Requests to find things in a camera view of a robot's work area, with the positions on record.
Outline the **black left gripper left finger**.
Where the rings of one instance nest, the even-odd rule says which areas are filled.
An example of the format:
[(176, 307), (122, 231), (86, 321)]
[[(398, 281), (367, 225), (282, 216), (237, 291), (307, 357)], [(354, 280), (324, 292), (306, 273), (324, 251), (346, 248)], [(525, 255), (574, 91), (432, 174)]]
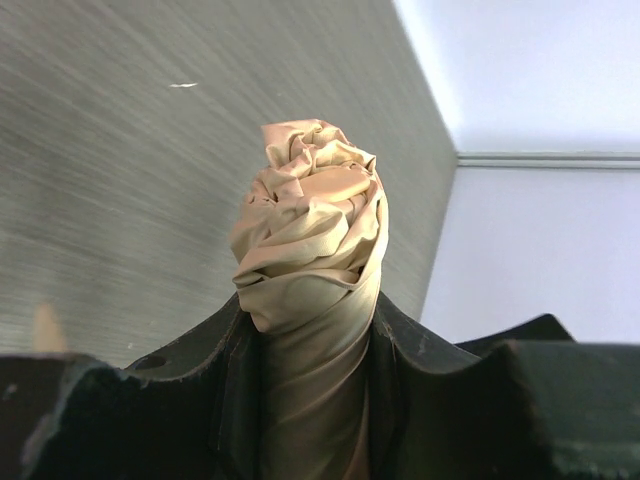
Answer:
[(236, 298), (127, 368), (1, 359), (5, 479), (255, 479), (259, 436), (260, 344)]

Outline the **beige and black umbrella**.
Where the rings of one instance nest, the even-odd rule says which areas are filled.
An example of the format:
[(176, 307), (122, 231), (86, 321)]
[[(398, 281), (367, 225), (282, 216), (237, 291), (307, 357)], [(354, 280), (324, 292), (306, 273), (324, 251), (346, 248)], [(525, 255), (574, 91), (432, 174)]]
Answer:
[(262, 340), (260, 473), (367, 479), (366, 357), (389, 238), (376, 158), (322, 120), (263, 127), (230, 247)]

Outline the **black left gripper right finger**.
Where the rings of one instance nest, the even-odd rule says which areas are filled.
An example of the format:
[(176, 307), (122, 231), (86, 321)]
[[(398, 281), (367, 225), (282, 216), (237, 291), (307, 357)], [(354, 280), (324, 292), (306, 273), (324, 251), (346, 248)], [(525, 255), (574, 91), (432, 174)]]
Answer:
[(550, 314), (450, 343), (380, 296), (371, 326), (376, 479), (635, 479), (639, 349), (575, 341)]

